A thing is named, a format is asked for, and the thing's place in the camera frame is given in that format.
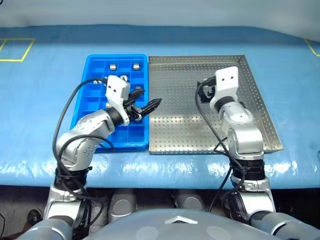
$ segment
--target black wire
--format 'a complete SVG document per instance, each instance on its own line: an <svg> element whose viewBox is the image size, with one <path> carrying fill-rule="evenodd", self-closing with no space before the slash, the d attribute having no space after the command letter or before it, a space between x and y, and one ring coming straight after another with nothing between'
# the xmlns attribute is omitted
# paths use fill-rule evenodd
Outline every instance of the black wire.
<svg viewBox="0 0 320 240"><path fill-rule="evenodd" d="M62 177L62 186L64 187L65 190L67 190L69 193L71 193L72 195L74 195L75 197L79 198L79 199L83 199L83 200L88 200L88 201L96 201L96 202L99 202L101 204L101 208L98 212L98 214L95 216L95 218L90 222L88 221L88 224L87 226L85 227L85 229L88 229L97 219L98 217L101 215L103 209L104 209L104 203L102 200L100 200L99 198L96 198L96 197L91 197L89 196L87 190L84 188L84 186L77 180L75 179L74 177L72 177L70 171L65 167L65 165L62 163L62 160L61 160L61 156L62 156L62 153L63 151L61 151L59 154L57 153L57 138L58 138L58 134L59 134L59 130L60 130L60 127L61 127L61 124L62 124L62 121L64 119L64 116L73 100L73 98L75 97L75 95L77 94L77 92L79 91L79 89L87 84L87 83L90 83L90 82L94 82L94 81L101 81L101 82L104 82L105 84L107 84L107 80L106 79L101 79L101 78L94 78L94 79L89 79L89 80L86 80L86 81L83 81L81 82L75 89L74 91L72 92L71 96L69 97L69 99L67 100L61 114L60 114L60 117L58 119L58 122L57 122L57 125L56 125L56 128L55 128L55 131L54 131L54 134L53 134L53 141L52 141L52 151L53 151L53 155L55 157L55 159L57 160L57 164L58 164L58 167L57 167L57 171L58 171L58 174L60 174L60 176L63 176L63 173L66 174L77 186L78 188L81 189L81 191L85 194L85 195L81 195L81 194L78 194L76 192L74 192L73 190L69 189L69 187L65 184L65 179ZM98 139L102 139L104 141L106 141L107 143L110 144L111 146L111 149L112 151L114 151L114 146L111 144L111 142L109 142L107 139L103 138L103 137L100 137L100 136L95 136L95 135L90 135L89 137L96 137ZM72 141L75 141L76 139L78 138L71 138L69 139L63 146L61 149L65 149L68 144L70 144Z"/></svg>
<svg viewBox="0 0 320 240"><path fill-rule="evenodd" d="M195 91L195 95L194 95L194 99L195 99L195 105L196 105L196 108L198 109L200 115L203 117L204 121L206 122L206 124L208 125L208 127L210 128L210 130L213 132L214 136L216 137L216 139L218 140L218 145L215 147L215 149L218 148L219 145L221 145L221 147L223 148L223 150L225 151L225 156L227 156L230 160L230 162L233 162L234 164L236 164L239 169L241 170L241 181L234 187L232 188L231 190L227 191L223 197L222 197L222 200L221 200L221 206L223 206L223 203L224 203L224 199L226 198L226 196L230 193L232 193L233 191L237 190L238 188L240 188L240 186L244 183L245 181L245 178L246 178L246 172L243 170L243 166L236 160L234 159L229 151L227 150L225 144L223 143L223 141L221 140L220 136L218 135L218 133L216 132L216 130L214 129L214 127L211 125L209 119L207 118L207 116L205 115L205 113L202 111L201 107L200 107L200 103L199 103L199 97L198 97L198 92L200 90L200 88L204 85L205 83L202 82L201 84L199 84L196 88L196 91ZM212 207L213 207L213 204L215 202L215 200L217 199L218 197L218 194L221 192L222 188L224 187L224 185L226 184L228 178L229 178L229 175L231 173L231 170L232 170L232 167L230 166L229 167L229 170L223 180L223 182L221 183L216 195L214 196L211 204L210 204L210 207L208 208L208 212L211 212L212 210Z"/></svg>
<svg viewBox="0 0 320 240"><path fill-rule="evenodd" d="M3 227L2 227L2 231L1 231L1 234L0 234L0 238L2 238L3 234L4 234L4 231L5 231L5 226L6 226L6 219L5 217L0 213L0 216L2 217L3 219Z"/></svg>

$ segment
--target perforated metal tray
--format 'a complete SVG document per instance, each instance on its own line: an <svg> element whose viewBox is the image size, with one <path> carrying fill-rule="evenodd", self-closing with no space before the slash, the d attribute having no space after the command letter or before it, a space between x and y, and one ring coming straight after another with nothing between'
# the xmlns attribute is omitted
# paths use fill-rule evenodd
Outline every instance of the perforated metal tray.
<svg viewBox="0 0 320 240"><path fill-rule="evenodd" d="M162 98L149 120L152 154L212 153L218 140L197 111L197 81L213 76L218 69L232 66L239 70L238 100L253 114L263 136L264 151L283 149L244 55L150 56L150 99ZM201 107L224 138L218 113L210 110L208 104Z"/></svg>

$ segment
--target blue tablecloth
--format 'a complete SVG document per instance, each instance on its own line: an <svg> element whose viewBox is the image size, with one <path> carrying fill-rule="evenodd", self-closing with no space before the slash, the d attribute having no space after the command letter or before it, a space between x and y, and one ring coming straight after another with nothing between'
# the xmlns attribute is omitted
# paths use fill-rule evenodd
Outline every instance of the blue tablecloth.
<svg viewBox="0 0 320 240"><path fill-rule="evenodd" d="M320 58L302 38L248 27L127 25L0 28L0 38L35 38L23 62L0 62L0 185L49 186L53 132L86 57L140 53L244 54L284 146L265 155L271 187L320 187ZM0 58L15 58L26 46L8 41ZM73 110L74 103L61 133ZM148 151L95 154L92 166L89 187L194 189L217 189L229 167L224 156Z"/></svg>

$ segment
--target blue plastic tray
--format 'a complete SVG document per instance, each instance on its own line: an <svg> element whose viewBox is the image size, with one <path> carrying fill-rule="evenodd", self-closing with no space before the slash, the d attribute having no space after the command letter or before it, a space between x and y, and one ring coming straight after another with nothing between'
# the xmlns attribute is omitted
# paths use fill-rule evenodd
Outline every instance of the blue plastic tray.
<svg viewBox="0 0 320 240"><path fill-rule="evenodd" d="M138 63L140 70L133 70L133 64ZM116 71L110 70L110 64L116 64ZM148 83L148 58L144 54L115 54L115 55L90 55L87 57L82 75L82 82L92 78L104 78L109 75L128 76L130 91L141 87L145 89L142 95L135 102L138 107L144 107L149 101ZM83 116L93 113L99 109L106 108L107 98L106 86L103 83L87 83L78 93L71 128ZM149 143L149 117L146 116L140 123L130 123L128 126L117 126L108 140L114 145L115 151L143 151ZM98 147L97 152L105 152Z"/></svg>

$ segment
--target yellow tape line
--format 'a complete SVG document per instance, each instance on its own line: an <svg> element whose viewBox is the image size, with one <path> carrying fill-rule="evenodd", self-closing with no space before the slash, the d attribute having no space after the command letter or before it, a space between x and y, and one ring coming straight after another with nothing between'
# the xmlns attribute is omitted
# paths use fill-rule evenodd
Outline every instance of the yellow tape line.
<svg viewBox="0 0 320 240"><path fill-rule="evenodd" d="M0 62L23 62L28 55L32 45L35 42L35 38L0 38L0 41L3 41L3 43L0 45L0 51L4 47L7 41L31 41L27 49L25 50L22 58L20 59L0 59Z"/></svg>
<svg viewBox="0 0 320 240"><path fill-rule="evenodd" d="M306 44L308 44L309 48L311 49L311 52L312 52L314 55L316 55L317 57L320 57L320 54L315 51L315 49L314 49L314 48L311 46L311 44L309 43L308 39L305 38L304 40L305 40Z"/></svg>

